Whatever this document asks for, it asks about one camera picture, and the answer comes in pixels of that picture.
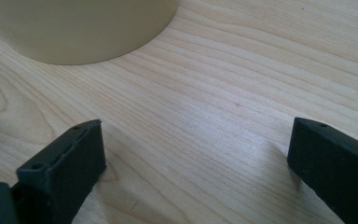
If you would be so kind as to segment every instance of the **beige container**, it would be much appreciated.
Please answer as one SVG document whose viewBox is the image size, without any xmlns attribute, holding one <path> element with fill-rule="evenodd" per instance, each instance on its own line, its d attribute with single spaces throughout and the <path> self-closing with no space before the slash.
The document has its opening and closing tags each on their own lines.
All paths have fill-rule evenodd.
<svg viewBox="0 0 358 224">
<path fill-rule="evenodd" d="M 171 21 L 178 0 L 0 0 L 0 38 L 55 64 L 97 63 L 137 49 Z"/>
</svg>

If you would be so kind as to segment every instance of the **black object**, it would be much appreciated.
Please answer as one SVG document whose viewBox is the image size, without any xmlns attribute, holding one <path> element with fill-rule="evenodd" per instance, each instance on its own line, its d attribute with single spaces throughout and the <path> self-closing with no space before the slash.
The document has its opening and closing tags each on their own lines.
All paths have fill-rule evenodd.
<svg viewBox="0 0 358 224">
<path fill-rule="evenodd" d="M 358 223 L 357 140 L 321 122 L 296 118 L 287 162 L 345 223 Z"/>
<path fill-rule="evenodd" d="M 71 223 L 105 167 L 101 122 L 76 125 L 17 170 L 11 191 L 0 183 L 0 223 Z"/>
</svg>

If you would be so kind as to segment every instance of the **wood grain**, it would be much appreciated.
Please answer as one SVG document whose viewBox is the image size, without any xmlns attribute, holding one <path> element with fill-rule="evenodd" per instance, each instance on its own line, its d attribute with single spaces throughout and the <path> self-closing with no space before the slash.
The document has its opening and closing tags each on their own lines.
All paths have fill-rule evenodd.
<svg viewBox="0 0 358 224">
<path fill-rule="evenodd" d="M 0 40 L 0 181 L 103 121 L 74 223 L 341 223 L 287 167 L 294 117 L 358 139 L 358 1 L 181 0 L 147 45 L 79 66 Z"/>
</svg>

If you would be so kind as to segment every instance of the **tan bowl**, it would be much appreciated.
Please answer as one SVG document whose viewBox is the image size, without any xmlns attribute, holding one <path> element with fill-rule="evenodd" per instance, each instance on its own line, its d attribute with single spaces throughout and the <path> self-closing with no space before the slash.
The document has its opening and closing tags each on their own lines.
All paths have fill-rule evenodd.
<svg viewBox="0 0 358 224">
<path fill-rule="evenodd" d="M 171 21 L 178 0 L 0 0 L 0 38 L 55 64 L 97 63 L 137 49 Z"/>
</svg>

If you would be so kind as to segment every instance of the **wooden table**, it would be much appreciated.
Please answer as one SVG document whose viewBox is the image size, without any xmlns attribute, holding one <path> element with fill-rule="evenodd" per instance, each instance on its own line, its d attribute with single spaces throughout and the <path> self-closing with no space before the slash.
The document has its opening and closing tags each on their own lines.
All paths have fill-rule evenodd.
<svg viewBox="0 0 358 224">
<path fill-rule="evenodd" d="M 74 223 L 341 223 L 287 167 L 294 117 L 358 139 L 358 1 L 180 0 L 147 45 L 80 66 L 0 40 L 0 181 L 103 121 Z"/>
</svg>

